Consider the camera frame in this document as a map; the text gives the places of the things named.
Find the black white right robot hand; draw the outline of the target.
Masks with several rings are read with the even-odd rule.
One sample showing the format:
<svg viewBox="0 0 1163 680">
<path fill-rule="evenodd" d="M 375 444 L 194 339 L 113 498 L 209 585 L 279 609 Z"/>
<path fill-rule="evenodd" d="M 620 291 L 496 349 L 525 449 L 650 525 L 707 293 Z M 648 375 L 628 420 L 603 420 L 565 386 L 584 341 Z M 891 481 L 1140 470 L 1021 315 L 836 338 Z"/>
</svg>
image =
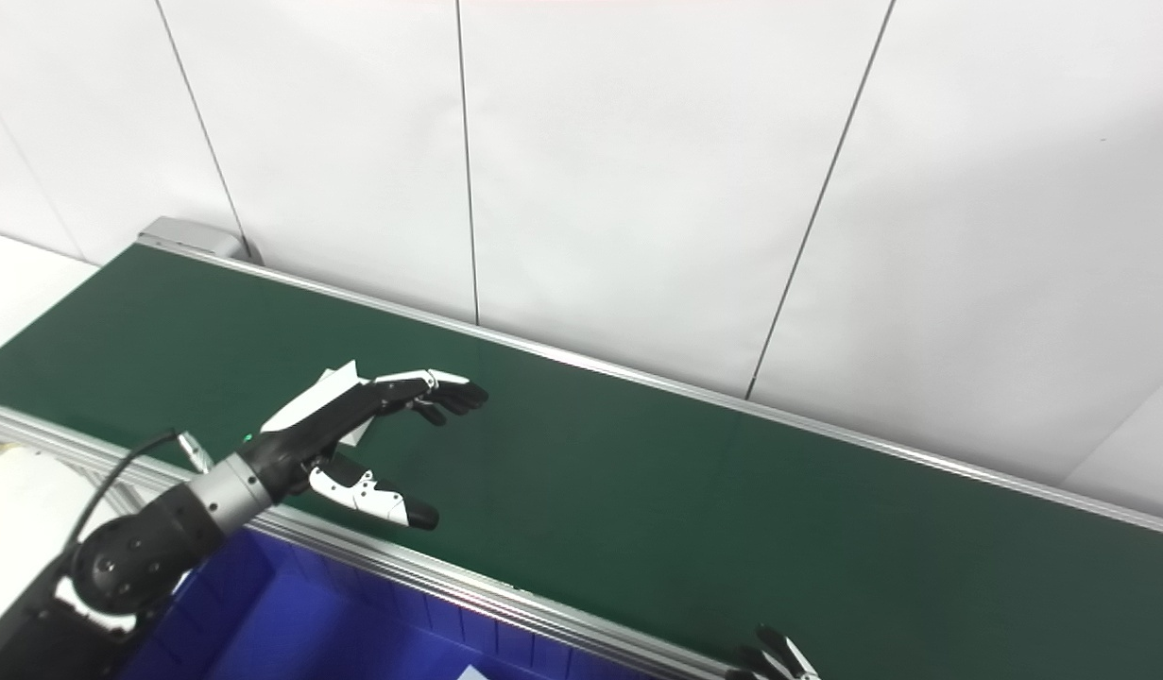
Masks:
<svg viewBox="0 0 1163 680">
<path fill-rule="evenodd" d="M 736 663 L 725 671 L 725 679 L 820 679 L 809 659 L 775 627 L 758 624 L 755 636 L 757 646 L 737 646 Z"/>
</svg>

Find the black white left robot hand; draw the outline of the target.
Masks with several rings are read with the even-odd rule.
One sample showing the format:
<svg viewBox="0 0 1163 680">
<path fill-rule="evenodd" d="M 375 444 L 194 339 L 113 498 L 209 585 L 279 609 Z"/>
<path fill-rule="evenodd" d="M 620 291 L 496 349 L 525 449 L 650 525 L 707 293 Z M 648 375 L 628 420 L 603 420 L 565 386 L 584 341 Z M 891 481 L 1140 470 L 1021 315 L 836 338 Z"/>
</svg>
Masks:
<svg viewBox="0 0 1163 680">
<path fill-rule="evenodd" d="M 377 417 L 413 411 L 438 427 L 445 425 L 447 414 L 465 415 L 487 400 L 487 391 L 465 375 L 419 368 L 362 379 L 348 362 L 271 415 L 237 454 L 274 503 L 312 489 L 351 511 L 431 531 L 438 525 L 437 509 L 338 448 Z"/>
</svg>

